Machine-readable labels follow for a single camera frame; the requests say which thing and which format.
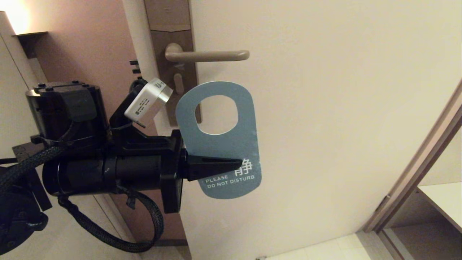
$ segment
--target door lever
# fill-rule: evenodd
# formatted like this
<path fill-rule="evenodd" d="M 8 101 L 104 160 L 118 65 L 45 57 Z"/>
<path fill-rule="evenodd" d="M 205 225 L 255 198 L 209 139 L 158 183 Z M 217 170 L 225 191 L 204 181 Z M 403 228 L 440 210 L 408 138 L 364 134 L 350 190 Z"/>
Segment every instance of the door lever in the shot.
<path fill-rule="evenodd" d="M 244 61 L 250 56 L 248 50 L 234 51 L 183 51 L 177 43 L 170 43 L 165 48 L 165 58 L 171 62 L 232 62 Z"/>

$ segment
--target tile floor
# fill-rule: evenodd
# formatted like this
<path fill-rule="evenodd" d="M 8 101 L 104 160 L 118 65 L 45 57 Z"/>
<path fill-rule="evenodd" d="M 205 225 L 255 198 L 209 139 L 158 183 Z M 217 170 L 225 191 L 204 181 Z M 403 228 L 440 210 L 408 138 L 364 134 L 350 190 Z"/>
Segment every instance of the tile floor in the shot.
<path fill-rule="evenodd" d="M 188 247 L 153 248 L 141 257 L 143 260 L 191 260 Z M 393 257 L 375 233 L 360 232 L 266 260 L 393 260 Z"/>

